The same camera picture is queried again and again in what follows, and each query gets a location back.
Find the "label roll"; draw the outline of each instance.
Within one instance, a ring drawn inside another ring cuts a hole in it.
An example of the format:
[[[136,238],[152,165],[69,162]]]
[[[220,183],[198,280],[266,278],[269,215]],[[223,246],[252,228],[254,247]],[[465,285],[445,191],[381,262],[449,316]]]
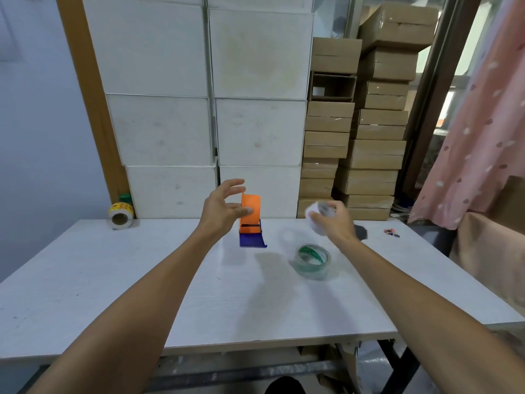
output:
[[[114,203],[108,211],[108,224],[114,230],[123,230],[133,224],[133,206],[118,202]]]

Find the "table surface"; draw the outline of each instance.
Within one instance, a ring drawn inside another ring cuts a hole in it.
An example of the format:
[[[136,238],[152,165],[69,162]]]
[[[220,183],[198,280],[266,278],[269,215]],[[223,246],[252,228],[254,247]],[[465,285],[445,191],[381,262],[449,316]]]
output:
[[[0,359],[53,357],[178,247],[194,219],[136,220],[111,230],[82,220],[0,284]],[[525,319],[399,221],[360,221],[368,246],[485,325]],[[394,228],[399,238],[386,235]],[[209,252],[182,302],[167,354],[394,337],[396,328],[353,266],[304,219],[263,220],[268,248],[240,248],[234,225]],[[332,255],[325,280],[289,264],[305,243]]]

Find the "polka dot curtain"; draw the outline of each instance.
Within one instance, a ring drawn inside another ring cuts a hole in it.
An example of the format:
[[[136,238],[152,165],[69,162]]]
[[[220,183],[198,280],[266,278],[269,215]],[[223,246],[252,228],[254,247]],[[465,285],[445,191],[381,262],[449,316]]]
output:
[[[410,213],[455,230],[525,177],[525,0],[505,0],[439,156]]]

